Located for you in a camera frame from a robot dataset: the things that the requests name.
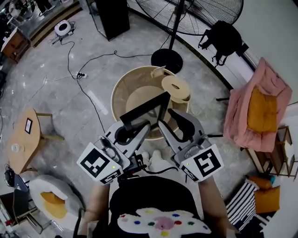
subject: marble floor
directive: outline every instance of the marble floor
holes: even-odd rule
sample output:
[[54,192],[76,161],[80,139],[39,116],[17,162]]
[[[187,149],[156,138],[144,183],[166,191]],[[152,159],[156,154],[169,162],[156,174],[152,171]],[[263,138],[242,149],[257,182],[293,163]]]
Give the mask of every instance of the marble floor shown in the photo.
[[[73,73],[90,58],[113,53],[114,50],[122,56],[152,54],[168,36],[160,28],[132,13],[131,29],[110,42],[96,31],[88,12],[81,11],[70,20],[76,22],[76,30],[63,42],[75,42],[69,55],[69,68]],[[54,33],[36,48],[30,48],[7,76],[4,95],[0,99],[3,117],[0,174],[3,174],[4,164],[8,162],[5,153],[8,137],[21,112],[29,107],[38,112],[49,112],[53,114],[53,122],[41,120],[42,130],[59,134],[65,140],[47,142],[33,159],[32,166],[40,174],[50,174],[72,184],[86,201],[93,182],[77,166],[76,161],[88,143],[97,141],[103,131],[89,99],[77,82],[69,77],[67,56],[71,44],[62,46],[57,43],[51,46],[48,41],[52,38]],[[200,59],[177,40],[174,50],[184,60],[183,69],[177,75],[188,82],[191,88],[190,113],[200,120],[206,133],[222,132],[227,105],[216,102],[215,98],[228,97],[229,91]],[[86,92],[92,91],[104,105],[98,111],[106,129],[114,122],[110,97],[115,83],[127,71],[144,65],[150,65],[150,56],[129,59],[104,56],[89,62],[82,71],[88,74],[86,79],[80,80],[82,88]],[[246,152],[241,152],[234,143],[223,138],[210,141],[217,144],[225,164],[225,168],[214,177],[223,198],[226,198],[240,179],[255,171],[255,168]],[[160,149],[163,157],[169,159],[171,149],[164,140],[145,141],[140,152],[153,152],[154,149]],[[0,179],[0,193],[6,193],[9,189]]]

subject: person's arm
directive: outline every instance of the person's arm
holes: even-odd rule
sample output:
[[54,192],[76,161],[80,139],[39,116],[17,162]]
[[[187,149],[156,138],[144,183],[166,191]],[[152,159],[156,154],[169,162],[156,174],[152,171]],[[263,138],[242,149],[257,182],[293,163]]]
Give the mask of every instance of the person's arm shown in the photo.
[[209,226],[212,232],[222,237],[226,236],[227,229],[238,230],[229,222],[227,209],[213,177],[199,183],[201,195],[204,222]]
[[88,223],[100,221],[108,226],[108,195],[110,185],[95,184],[85,211],[84,222],[79,235],[87,235]]

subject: fan base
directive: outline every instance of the fan base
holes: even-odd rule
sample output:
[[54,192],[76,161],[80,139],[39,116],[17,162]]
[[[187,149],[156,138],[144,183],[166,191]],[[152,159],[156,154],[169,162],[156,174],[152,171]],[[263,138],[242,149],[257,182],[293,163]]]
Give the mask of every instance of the fan base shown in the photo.
[[160,49],[153,53],[151,65],[159,67],[166,66],[166,69],[172,73],[178,73],[182,69],[183,60],[176,51]]

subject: cartoon print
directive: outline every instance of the cartoon print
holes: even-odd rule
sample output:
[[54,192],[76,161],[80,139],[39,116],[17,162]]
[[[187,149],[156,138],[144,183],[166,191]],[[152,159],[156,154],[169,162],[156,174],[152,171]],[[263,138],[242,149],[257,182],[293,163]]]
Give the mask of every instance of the cartoon print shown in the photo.
[[156,208],[138,209],[138,216],[123,214],[118,226],[125,232],[149,234],[150,238],[180,238],[193,233],[210,234],[211,230],[201,220],[186,211],[162,212]]

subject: fan pole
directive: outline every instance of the fan pole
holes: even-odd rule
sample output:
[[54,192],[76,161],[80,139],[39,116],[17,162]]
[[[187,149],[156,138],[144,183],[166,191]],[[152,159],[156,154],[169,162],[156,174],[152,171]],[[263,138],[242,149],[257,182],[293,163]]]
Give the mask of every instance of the fan pole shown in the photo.
[[180,2],[179,2],[178,10],[177,10],[177,13],[176,13],[176,19],[175,19],[175,23],[174,23],[174,27],[173,27],[171,42],[169,43],[169,49],[170,50],[173,48],[173,45],[174,45],[177,29],[178,29],[178,26],[179,26],[179,23],[180,23],[180,18],[181,18],[182,11],[183,11],[183,8],[184,8],[184,2],[185,2],[185,0],[180,0]]

